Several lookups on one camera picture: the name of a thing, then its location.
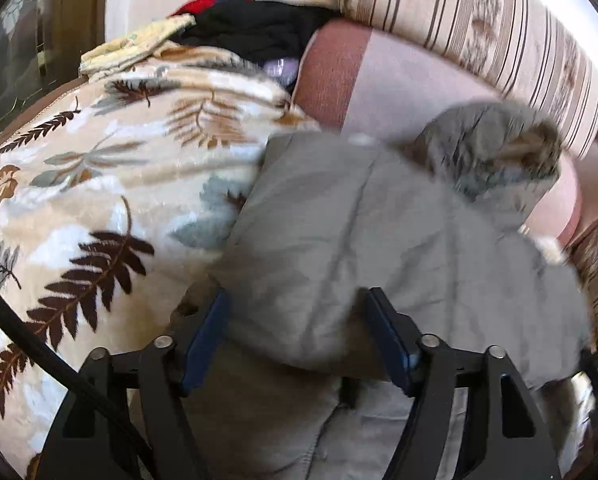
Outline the pale yellow cloth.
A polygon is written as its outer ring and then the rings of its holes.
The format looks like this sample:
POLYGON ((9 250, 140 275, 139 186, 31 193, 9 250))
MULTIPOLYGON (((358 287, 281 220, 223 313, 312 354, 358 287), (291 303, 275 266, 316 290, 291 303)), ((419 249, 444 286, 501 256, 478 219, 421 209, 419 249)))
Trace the pale yellow cloth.
POLYGON ((196 23, 192 14, 181 14, 150 24, 113 39, 84 53, 78 73, 88 80, 98 80, 123 72, 145 60, 170 37, 196 23))

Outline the wooden door with glass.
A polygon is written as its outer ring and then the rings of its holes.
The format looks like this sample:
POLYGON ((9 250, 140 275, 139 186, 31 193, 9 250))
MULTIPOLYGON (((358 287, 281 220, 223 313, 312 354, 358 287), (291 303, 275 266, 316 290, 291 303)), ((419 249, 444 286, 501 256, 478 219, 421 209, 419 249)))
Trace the wooden door with glass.
POLYGON ((75 79, 104 35, 105 0, 0 0, 0 132, 75 79))

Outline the leaf print fleece blanket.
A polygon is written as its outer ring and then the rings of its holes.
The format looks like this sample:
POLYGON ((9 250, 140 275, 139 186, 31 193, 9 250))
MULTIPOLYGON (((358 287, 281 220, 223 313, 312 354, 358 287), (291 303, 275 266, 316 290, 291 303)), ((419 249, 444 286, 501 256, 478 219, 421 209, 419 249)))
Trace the leaf print fleece blanket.
POLYGON ((221 255, 270 136, 313 130, 232 52, 165 44, 0 144, 0 296, 73 367, 140 349, 221 255))

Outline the pink cylindrical bolster pillow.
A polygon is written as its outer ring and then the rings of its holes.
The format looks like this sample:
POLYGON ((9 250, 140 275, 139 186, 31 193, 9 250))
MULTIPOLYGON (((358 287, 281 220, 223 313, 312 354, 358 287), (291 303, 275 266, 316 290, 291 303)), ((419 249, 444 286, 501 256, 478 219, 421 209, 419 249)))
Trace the pink cylindrical bolster pillow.
POLYGON ((565 246, 576 230, 579 184, 553 120, 439 55, 332 20, 303 56, 293 100, 348 139, 401 151, 505 232, 565 246))

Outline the black and red clothes pile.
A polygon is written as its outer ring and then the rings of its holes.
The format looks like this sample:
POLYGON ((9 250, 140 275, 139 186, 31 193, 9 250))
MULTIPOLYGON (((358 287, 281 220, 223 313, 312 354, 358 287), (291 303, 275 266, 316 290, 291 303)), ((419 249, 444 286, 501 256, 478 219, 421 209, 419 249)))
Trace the black and red clothes pile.
POLYGON ((186 47, 214 47, 256 65, 299 60, 320 28, 340 18, 326 6, 276 0, 224 0, 195 15, 195 23, 170 39, 186 47))

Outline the striped floral back cushion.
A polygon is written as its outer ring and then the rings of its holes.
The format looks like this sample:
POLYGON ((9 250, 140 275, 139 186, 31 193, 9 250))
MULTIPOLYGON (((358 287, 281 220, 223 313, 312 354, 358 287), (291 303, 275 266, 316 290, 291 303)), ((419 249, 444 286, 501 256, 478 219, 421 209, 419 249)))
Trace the striped floral back cushion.
POLYGON ((548 114, 570 154, 598 134, 598 71, 539 0, 339 0, 346 18, 409 40, 548 114))

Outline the grey quilted hooded jacket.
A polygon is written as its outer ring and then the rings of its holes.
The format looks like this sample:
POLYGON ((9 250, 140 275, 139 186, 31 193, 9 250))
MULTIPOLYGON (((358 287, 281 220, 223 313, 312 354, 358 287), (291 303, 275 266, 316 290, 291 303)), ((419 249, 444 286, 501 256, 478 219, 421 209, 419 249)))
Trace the grey quilted hooded jacket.
POLYGON ((214 479, 378 479, 412 402, 363 320, 378 287, 425 333, 501 346, 531 389, 590 340, 574 270, 523 224, 558 177, 550 118, 515 102, 446 110, 409 154, 336 133, 275 136, 220 259, 227 334, 184 403, 214 479))

